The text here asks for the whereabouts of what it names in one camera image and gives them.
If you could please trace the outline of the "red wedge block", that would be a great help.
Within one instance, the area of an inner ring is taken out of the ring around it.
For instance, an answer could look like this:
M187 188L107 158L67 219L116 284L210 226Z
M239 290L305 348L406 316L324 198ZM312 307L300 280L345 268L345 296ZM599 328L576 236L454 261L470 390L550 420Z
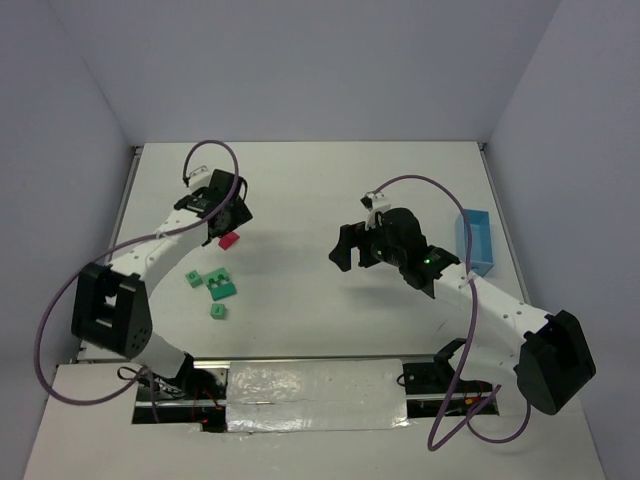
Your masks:
M234 246L239 239L240 239L240 236L236 232L229 232L220 237L218 241L218 246L222 250L226 251L232 246Z

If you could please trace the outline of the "blue plastic bin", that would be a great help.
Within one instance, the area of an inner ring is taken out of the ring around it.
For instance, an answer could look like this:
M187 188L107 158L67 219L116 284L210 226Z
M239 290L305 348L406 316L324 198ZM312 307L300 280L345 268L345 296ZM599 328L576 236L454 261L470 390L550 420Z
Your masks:
M465 209L464 212L471 227L471 270L477 275L484 277L494 266L490 216L489 213L484 210ZM454 234L456 256L464 261L466 259L468 242L462 214L456 219Z

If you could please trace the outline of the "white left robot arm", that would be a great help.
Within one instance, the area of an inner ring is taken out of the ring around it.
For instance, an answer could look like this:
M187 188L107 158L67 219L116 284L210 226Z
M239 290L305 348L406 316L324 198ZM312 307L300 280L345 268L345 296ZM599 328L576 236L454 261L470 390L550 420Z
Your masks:
M195 366L192 355L153 331L149 299L190 252L252 219L247 182L216 169L198 175L151 239L105 265L89 263L76 286L71 332L77 338L148 367L185 396L224 395L224 384Z

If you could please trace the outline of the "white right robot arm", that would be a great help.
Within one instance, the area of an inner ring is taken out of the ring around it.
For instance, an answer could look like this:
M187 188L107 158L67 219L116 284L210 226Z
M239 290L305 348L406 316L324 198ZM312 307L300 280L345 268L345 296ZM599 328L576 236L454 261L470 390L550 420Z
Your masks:
M475 309L478 325L517 353L517 387L538 411L557 414L595 376L595 362L573 314L548 313L472 274L456 255L428 243L410 210L392 208L377 213L373 222L341 226L330 260L347 272L354 251L362 268L392 265L409 286L432 299Z

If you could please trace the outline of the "green letter cube F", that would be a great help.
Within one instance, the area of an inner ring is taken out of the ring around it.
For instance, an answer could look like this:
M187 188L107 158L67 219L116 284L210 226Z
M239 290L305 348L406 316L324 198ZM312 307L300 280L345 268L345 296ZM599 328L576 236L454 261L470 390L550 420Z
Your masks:
M227 316L227 308L223 303L213 303L210 309L210 316L216 320L224 320Z

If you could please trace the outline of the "green arch block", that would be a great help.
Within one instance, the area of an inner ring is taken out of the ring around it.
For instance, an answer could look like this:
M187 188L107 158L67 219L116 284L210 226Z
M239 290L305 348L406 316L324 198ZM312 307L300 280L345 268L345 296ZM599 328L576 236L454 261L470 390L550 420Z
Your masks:
M208 286L211 298L217 302L233 296L237 293L236 286L233 282L223 282L221 284L211 283Z
M230 275L225 268L218 268L209 273L202 274L201 279L207 288L215 288L216 286L230 282Z

